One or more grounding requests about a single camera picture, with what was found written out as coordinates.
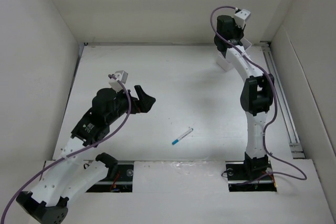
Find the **blue-capped white pen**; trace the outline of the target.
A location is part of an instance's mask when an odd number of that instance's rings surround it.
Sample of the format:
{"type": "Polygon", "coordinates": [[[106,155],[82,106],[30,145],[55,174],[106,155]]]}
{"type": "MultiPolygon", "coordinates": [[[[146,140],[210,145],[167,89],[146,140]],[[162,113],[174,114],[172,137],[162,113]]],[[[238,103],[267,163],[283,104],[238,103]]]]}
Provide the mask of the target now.
{"type": "Polygon", "coordinates": [[[183,138],[185,138],[186,136],[188,136],[189,134],[191,134],[193,132],[193,128],[188,129],[186,132],[184,132],[181,136],[179,136],[178,138],[176,138],[171,144],[175,145],[176,143],[180,142],[183,138]]]}

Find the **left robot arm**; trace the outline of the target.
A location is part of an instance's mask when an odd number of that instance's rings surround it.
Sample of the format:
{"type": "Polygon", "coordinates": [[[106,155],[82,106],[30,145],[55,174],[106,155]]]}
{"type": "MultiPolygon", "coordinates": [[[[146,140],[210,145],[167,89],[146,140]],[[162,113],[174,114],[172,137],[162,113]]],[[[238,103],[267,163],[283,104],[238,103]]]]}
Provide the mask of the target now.
{"type": "Polygon", "coordinates": [[[130,92],[113,88],[100,89],[92,99],[91,108],[71,131],[58,164],[44,172],[41,181],[30,191],[21,191],[16,202],[39,223],[62,223],[70,205],[96,182],[112,180],[117,175],[118,160],[107,153],[97,155],[80,175],[83,164],[80,149],[96,147],[110,132],[110,125],[124,114],[147,113],[156,99],[147,95],[140,85],[130,92]]]}

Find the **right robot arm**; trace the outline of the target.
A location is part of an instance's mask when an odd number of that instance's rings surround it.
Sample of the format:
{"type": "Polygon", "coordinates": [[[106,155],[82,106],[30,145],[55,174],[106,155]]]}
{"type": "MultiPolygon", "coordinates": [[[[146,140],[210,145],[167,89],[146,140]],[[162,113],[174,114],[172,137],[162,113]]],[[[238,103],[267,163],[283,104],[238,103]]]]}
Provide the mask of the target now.
{"type": "Polygon", "coordinates": [[[274,78],[263,72],[246,54],[242,42],[244,30],[236,24],[234,18],[220,15],[216,21],[214,43],[217,50],[244,81],[240,105],[247,117],[248,140],[243,179],[252,180],[260,177],[268,167],[263,137],[267,113],[274,98],[271,89],[274,78]]]}

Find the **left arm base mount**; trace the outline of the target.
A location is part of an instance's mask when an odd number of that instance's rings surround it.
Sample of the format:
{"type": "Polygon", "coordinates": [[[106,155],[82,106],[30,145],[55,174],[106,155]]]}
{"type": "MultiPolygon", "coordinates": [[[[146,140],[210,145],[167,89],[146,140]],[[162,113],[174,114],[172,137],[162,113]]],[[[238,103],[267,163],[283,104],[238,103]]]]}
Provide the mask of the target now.
{"type": "Polygon", "coordinates": [[[95,183],[87,193],[131,193],[133,191],[134,162],[120,161],[115,171],[95,183]]]}

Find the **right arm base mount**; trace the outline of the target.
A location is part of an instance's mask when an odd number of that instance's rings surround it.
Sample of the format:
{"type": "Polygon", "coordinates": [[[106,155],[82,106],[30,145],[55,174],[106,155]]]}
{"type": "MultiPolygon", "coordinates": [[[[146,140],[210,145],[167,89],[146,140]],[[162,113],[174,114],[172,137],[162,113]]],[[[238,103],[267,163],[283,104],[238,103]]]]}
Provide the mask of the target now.
{"type": "Polygon", "coordinates": [[[243,161],[226,162],[221,176],[227,179],[229,192],[276,192],[271,163],[265,168],[249,171],[243,161]]]}

